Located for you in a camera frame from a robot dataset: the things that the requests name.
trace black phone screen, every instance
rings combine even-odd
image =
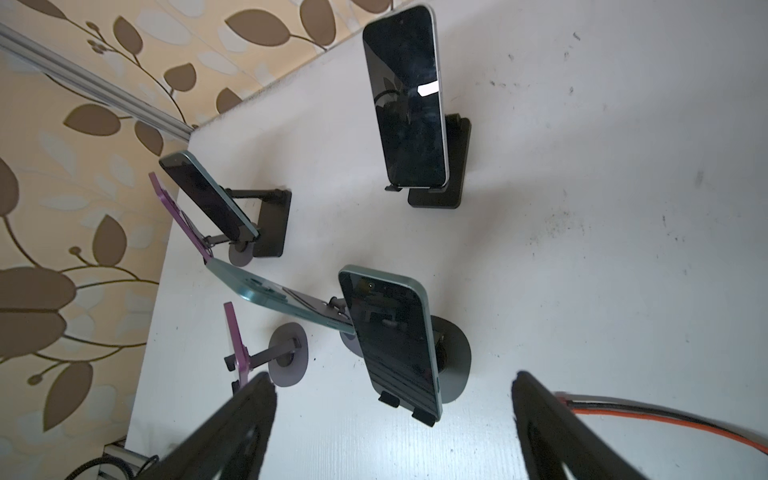
[[[211,182],[183,154],[172,154],[160,159],[160,166],[174,182],[189,195],[194,203],[216,224],[221,233],[232,241],[240,239],[245,223],[233,212],[240,208],[227,202],[216,192]]]
[[[389,182],[442,187],[445,120],[440,110],[432,14],[408,8],[362,31]]]
[[[371,380],[439,419],[437,372],[419,296],[408,287],[344,271],[339,283]]]

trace white table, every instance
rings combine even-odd
[[[768,432],[768,4],[432,4],[447,113],[473,124],[459,209],[384,191],[359,36],[192,135],[220,184],[293,191],[283,257],[248,270],[323,299],[346,263],[411,276],[472,345],[465,392],[429,429],[302,321],[310,365],[278,391],[261,478],[524,478],[520,369]],[[252,353],[292,321],[237,299],[174,227],[129,449],[166,453],[230,398],[227,301]],[[584,420],[650,478],[768,472],[708,433]]]

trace wallpaper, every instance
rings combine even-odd
[[[0,22],[199,125],[400,0],[3,0]]]
[[[185,145],[1,51],[0,109],[0,478],[60,480],[127,432]]]

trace teal phone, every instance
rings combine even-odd
[[[205,267],[232,291],[251,303],[349,335],[355,334],[346,315],[320,299],[278,285],[217,258],[208,260]]]
[[[382,394],[381,400],[410,404],[414,417],[428,425],[440,420],[435,339],[424,287],[407,276],[354,265],[339,271],[339,283],[371,381],[398,399],[392,403]]]
[[[259,238],[259,230],[192,153],[178,151],[162,157],[158,163],[231,241],[242,240],[243,233]]]

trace orange cable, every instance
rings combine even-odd
[[[659,415],[651,415],[648,413],[629,413],[629,412],[617,412],[615,410],[600,410],[600,409],[571,409],[573,413],[578,415],[612,415],[615,417],[625,417],[628,419],[641,419],[641,420],[654,420],[655,422],[671,423],[672,425],[679,425],[683,427],[689,427],[696,430],[704,430],[705,432],[715,433],[717,435],[726,437],[727,439],[736,440],[744,445],[749,445],[755,449],[760,450],[762,453],[768,454],[768,446],[762,445],[752,440],[745,439],[743,436],[735,433],[726,432],[725,430],[716,429],[708,425],[699,425],[698,423],[685,422],[684,420],[669,419],[667,417]]]

